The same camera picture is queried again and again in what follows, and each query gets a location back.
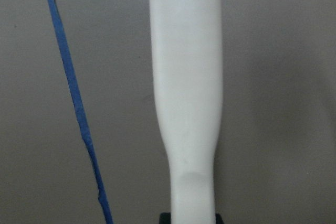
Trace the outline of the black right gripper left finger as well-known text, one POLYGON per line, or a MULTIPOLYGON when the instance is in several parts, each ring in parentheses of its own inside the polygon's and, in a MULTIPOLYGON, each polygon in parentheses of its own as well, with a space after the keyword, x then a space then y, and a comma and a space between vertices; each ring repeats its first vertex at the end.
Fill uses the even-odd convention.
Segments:
POLYGON ((171 213, 170 212, 160 213, 159 224, 171 224, 171 213))

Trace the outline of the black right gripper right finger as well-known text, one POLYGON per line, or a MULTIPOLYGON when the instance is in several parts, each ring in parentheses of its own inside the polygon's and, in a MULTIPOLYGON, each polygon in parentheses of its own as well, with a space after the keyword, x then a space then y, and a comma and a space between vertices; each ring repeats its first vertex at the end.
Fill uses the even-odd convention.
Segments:
POLYGON ((224 221, 223 221, 221 215, 218 214, 218 213, 215 214, 215 221, 216 221, 215 222, 216 224, 224 224, 224 221))

